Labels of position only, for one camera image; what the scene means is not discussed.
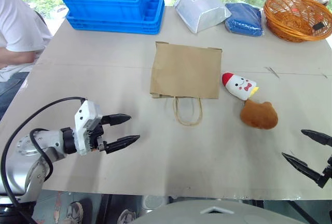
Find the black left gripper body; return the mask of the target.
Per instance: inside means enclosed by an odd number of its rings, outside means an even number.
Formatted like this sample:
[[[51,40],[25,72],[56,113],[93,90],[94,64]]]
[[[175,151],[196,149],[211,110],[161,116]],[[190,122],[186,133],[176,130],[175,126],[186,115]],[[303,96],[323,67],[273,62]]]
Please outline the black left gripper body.
[[[98,123],[97,126],[93,130],[88,130],[88,138],[89,138],[89,144],[90,144],[91,151],[93,151],[93,150],[104,151],[105,150],[106,142],[103,141],[103,134],[104,134],[104,129],[103,129],[103,125],[101,123]]]

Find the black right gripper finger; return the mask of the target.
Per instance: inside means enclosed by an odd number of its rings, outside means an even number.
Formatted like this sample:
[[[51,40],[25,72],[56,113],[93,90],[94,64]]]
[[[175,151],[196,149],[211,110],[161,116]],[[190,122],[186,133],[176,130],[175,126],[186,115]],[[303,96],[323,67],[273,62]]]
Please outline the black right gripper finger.
[[[300,173],[304,174],[305,176],[307,176],[308,178],[310,178],[311,180],[313,180],[320,188],[323,188],[326,184],[326,180],[323,178],[324,176],[321,175],[320,173],[314,171],[313,169],[309,168],[308,165],[289,155],[286,153],[282,153],[282,156],[296,169],[298,170]]]
[[[327,134],[305,129],[302,129],[301,133],[322,145],[328,145],[331,147],[332,137]]]

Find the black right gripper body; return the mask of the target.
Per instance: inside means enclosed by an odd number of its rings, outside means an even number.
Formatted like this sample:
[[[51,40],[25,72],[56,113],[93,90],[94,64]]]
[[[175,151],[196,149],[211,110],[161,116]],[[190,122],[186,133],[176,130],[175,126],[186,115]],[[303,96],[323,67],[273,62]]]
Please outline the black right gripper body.
[[[324,183],[327,183],[327,181],[329,179],[331,179],[332,156],[330,156],[330,158],[328,159],[327,163],[328,163],[327,167],[323,170]]]

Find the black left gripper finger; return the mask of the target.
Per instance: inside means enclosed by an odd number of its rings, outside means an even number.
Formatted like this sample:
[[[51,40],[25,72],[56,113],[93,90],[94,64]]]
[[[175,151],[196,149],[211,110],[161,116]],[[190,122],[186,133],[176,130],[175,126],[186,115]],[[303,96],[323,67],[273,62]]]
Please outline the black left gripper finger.
[[[109,154],[115,151],[122,150],[129,145],[135,143],[140,138],[140,135],[130,135],[117,139],[115,142],[104,142],[104,151]]]
[[[131,116],[126,114],[113,114],[103,116],[101,119],[101,125],[109,124],[110,126],[122,124],[131,119]]]

